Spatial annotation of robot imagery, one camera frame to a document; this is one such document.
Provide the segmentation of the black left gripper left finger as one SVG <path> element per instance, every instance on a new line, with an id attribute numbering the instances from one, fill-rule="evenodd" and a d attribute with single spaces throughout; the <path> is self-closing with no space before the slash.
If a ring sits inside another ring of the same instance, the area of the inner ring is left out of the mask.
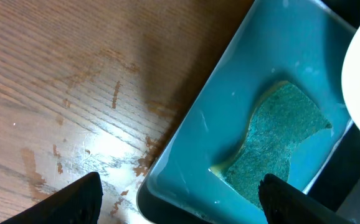
<path id="1" fill-rule="evenodd" d="M 102 183 L 98 172 L 90 172 L 31 208 L 2 224 L 97 224 L 102 207 Z"/>

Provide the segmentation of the green scrubbing sponge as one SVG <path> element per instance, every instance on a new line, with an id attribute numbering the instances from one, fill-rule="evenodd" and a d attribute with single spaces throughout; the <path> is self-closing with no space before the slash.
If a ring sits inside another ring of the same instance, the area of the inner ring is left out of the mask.
<path id="1" fill-rule="evenodd" d="M 330 121 L 296 85 L 280 81 L 255 104 L 237 151 L 210 170 L 257 208 L 258 185 L 265 174 L 287 181 L 291 155 Z"/>

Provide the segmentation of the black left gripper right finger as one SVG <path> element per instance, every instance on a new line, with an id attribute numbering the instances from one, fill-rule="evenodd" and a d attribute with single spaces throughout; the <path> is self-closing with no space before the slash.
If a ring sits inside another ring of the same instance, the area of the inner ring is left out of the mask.
<path id="1" fill-rule="evenodd" d="M 260 181 L 258 197 L 268 224 L 351 224 L 273 174 Z"/>

